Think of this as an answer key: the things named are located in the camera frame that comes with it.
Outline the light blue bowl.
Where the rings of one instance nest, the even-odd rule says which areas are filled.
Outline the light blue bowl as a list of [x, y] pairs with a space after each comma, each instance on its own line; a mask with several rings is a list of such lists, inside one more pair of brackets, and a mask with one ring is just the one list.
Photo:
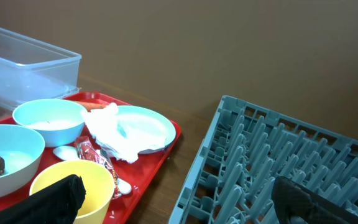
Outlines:
[[82, 114], [86, 108], [79, 103], [61, 99], [28, 101], [12, 113], [16, 124], [39, 132], [46, 147], [71, 144], [85, 126]]

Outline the white napkin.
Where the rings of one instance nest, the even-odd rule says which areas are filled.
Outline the white napkin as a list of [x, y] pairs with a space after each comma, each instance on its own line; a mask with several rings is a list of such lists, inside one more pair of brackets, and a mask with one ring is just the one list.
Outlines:
[[87, 111], [82, 114], [90, 134], [101, 148], [106, 149], [108, 156], [128, 163], [138, 160], [141, 143], [126, 139], [117, 130], [118, 105], [110, 103], [103, 109]]

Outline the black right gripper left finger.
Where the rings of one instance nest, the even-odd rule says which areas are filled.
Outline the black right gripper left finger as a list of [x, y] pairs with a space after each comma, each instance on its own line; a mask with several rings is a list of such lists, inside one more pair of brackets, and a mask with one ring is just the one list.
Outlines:
[[85, 196], [82, 178], [71, 174], [0, 211], [0, 224], [73, 224]]

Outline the pale green bowl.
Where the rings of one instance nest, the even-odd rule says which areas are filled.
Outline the pale green bowl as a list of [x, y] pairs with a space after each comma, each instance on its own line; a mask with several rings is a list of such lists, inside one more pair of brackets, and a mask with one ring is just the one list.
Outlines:
[[45, 140], [37, 131], [14, 124], [0, 124], [0, 157], [4, 172], [0, 175], [0, 197], [27, 184], [35, 175]]

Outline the red candy wrapper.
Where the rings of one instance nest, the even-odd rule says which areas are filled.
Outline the red candy wrapper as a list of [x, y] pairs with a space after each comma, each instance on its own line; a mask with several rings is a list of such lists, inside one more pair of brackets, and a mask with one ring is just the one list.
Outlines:
[[74, 147], [77, 151], [79, 159], [95, 162], [106, 168], [113, 177], [115, 190], [112, 199], [117, 199], [122, 196], [117, 183], [117, 174], [114, 167], [109, 160], [109, 157], [103, 156], [100, 150], [96, 150], [88, 136], [80, 136], [74, 142]]

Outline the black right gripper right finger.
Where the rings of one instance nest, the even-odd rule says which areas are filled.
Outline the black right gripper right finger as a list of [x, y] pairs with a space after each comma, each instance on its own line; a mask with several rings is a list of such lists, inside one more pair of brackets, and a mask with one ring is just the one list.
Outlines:
[[284, 177], [275, 178], [272, 200], [279, 224], [358, 224], [358, 216]]

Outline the white plastic spoon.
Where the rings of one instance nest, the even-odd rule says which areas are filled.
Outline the white plastic spoon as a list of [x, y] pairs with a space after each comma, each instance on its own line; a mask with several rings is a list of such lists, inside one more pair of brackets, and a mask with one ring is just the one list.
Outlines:
[[[53, 153], [63, 161], [71, 161], [71, 160], [79, 159], [76, 149], [73, 146], [56, 147], [53, 150]], [[132, 191], [131, 185], [128, 182], [120, 179], [119, 177], [117, 178], [117, 186], [118, 189], [120, 190], [120, 193], [122, 193], [123, 195], [128, 195]]]

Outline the yellow plastic cup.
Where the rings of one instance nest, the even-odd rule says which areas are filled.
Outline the yellow plastic cup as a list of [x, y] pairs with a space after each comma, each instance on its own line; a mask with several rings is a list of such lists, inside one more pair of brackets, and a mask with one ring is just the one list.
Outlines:
[[82, 178], [86, 190], [85, 201], [74, 224], [102, 224], [115, 185], [112, 174], [100, 164], [86, 160], [56, 163], [38, 174], [30, 186], [29, 194], [33, 195], [71, 174]]

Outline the light blue plate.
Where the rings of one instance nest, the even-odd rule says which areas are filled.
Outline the light blue plate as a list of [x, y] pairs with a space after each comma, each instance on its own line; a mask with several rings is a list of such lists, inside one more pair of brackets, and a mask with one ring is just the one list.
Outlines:
[[117, 130], [128, 140], [141, 143], [139, 154], [166, 149], [176, 138], [173, 123], [160, 113], [140, 106], [120, 105]]

